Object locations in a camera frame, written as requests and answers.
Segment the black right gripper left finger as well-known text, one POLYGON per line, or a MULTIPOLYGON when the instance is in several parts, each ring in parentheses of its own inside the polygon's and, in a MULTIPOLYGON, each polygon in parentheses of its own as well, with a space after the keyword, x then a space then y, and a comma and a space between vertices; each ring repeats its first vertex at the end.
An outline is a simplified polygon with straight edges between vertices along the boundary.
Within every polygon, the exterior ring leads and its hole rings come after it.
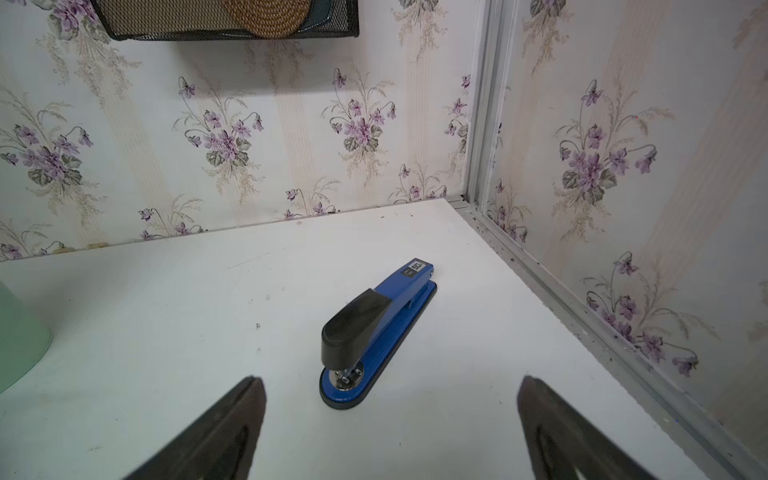
POLYGON ((267 404, 263 381, 242 379, 129 479, 246 479, 267 404))

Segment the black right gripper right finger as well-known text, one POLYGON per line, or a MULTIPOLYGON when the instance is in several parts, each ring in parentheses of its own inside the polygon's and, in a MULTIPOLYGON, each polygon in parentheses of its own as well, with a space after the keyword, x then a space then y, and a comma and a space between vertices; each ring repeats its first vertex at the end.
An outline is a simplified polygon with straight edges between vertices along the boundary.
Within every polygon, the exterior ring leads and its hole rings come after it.
POLYGON ((517 407, 535 478, 654 478, 541 379, 523 378, 517 407))

